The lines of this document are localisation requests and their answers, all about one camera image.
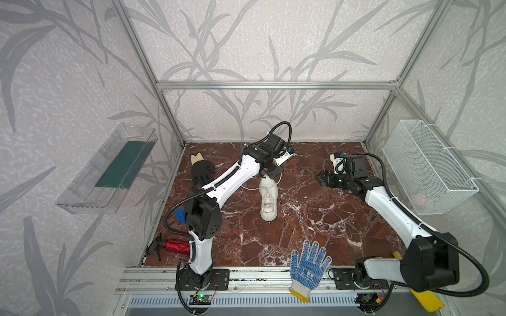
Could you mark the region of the white knit sneaker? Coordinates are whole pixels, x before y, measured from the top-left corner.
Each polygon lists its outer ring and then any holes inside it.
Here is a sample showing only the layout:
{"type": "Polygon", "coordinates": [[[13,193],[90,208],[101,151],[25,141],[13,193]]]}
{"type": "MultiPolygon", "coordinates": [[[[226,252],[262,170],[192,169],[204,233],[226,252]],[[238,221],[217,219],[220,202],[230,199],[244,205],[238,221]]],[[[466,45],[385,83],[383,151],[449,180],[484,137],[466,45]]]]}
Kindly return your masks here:
{"type": "Polygon", "coordinates": [[[278,215],[278,184],[274,179],[269,176],[264,176],[260,180],[257,190],[261,195],[261,208],[260,216],[264,221],[271,222],[278,215]]]}

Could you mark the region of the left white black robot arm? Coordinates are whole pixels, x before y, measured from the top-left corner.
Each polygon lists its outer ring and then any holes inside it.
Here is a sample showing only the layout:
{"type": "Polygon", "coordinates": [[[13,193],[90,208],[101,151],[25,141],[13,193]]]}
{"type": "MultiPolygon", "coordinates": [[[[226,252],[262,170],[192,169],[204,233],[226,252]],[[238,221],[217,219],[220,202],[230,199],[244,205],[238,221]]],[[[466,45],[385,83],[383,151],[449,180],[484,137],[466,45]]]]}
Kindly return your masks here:
{"type": "Polygon", "coordinates": [[[201,188],[193,187],[184,200],[170,209],[164,217],[163,227],[171,234],[189,239],[189,275],[204,277],[212,271],[212,242],[223,224],[221,208],[225,202],[245,182],[257,175],[274,179],[282,174],[282,164],[293,154],[290,142],[269,133],[260,142],[244,145],[235,164],[209,184],[201,188]],[[185,232],[169,225],[169,216],[180,206],[184,209],[185,232]]]}

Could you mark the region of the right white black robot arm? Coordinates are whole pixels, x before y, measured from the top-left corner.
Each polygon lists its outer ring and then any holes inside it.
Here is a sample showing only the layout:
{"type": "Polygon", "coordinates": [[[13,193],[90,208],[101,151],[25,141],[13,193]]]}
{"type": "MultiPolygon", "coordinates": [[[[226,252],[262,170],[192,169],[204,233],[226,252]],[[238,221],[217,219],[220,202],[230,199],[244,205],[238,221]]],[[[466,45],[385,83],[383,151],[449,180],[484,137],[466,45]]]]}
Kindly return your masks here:
{"type": "Polygon", "coordinates": [[[382,176],[369,173],[367,153],[331,154],[332,171],[322,171],[316,179],[322,187],[350,191],[379,213],[403,241],[407,251],[402,259],[367,257],[358,259],[354,280],[361,285],[372,280],[386,280],[415,292],[432,291],[453,297],[475,297],[487,291],[490,277],[484,266],[462,249],[450,233],[440,233],[426,224],[399,198],[387,182],[386,166],[380,164],[382,176]],[[470,290],[448,290],[460,280],[459,258],[464,257],[478,270],[481,281],[470,290]]]}

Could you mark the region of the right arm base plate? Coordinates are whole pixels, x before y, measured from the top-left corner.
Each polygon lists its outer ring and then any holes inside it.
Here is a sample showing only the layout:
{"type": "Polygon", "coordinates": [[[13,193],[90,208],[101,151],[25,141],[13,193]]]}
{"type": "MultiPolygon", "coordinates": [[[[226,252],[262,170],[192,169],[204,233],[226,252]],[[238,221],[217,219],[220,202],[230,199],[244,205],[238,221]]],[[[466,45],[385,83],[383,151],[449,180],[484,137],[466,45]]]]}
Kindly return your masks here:
{"type": "Polygon", "coordinates": [[[358,281],[354,277],[354,268],[329,268],[328,276],[338,290],[388,290],[390,288],[386,280],[358,281]]]}

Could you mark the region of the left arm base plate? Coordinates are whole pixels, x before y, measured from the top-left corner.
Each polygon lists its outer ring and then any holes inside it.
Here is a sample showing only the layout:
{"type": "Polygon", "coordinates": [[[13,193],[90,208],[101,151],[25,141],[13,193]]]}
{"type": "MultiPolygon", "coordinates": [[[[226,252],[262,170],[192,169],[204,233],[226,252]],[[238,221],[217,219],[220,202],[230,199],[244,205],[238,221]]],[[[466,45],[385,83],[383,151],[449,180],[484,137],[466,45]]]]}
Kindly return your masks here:
{"type": "Polygon", "coordinates": [[[180,269],[177,274],[176,290],[218,290],[226,291],[229,287],[230,270],[210,268],[203,275],[190,268],[180,269]]]}

